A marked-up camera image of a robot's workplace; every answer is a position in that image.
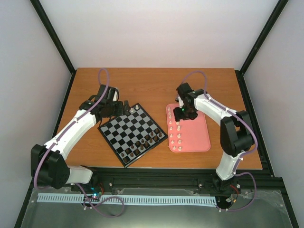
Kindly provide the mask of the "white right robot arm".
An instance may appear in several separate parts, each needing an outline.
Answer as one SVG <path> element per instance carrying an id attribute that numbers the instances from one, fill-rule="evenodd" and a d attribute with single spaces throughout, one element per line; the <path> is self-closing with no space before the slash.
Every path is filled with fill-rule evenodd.
<path id="1" fill-rule="evenodd" d="M 213 99 L 205 90 L 193 90 L 188 83 L 180 84 L 175 99 L 179 106 L 173 109 L 175 121 L 195 120 L 202 112 L 220 126 L 220 145 L 223 155 L 212 177 L 216 192 L 223 192 L 236 176 L 239 163 L 246 154 L 257 148 L 258 142 L 246 111 L 232 110 Z"/>

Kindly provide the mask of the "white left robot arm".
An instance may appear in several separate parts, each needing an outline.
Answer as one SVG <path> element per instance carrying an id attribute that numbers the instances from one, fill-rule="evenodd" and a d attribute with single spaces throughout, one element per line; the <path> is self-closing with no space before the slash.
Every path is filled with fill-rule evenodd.
<path id="1" fill-rule="evenodd" d="M 72 120 L 51 140 L 43 145 L 35 144 L 31 149 L 31 176 L 34 187 L 38 183 L 60 189 L 67 184 L 80 183 L 88 191 L 98 188 L 99 179 L 84 166 L 68 166 L 66 159 L 77 142 L 103 118 L 129 115 L 127 100 L 119 100 L 115 87 L 100 85 L 79 107 Z"/>

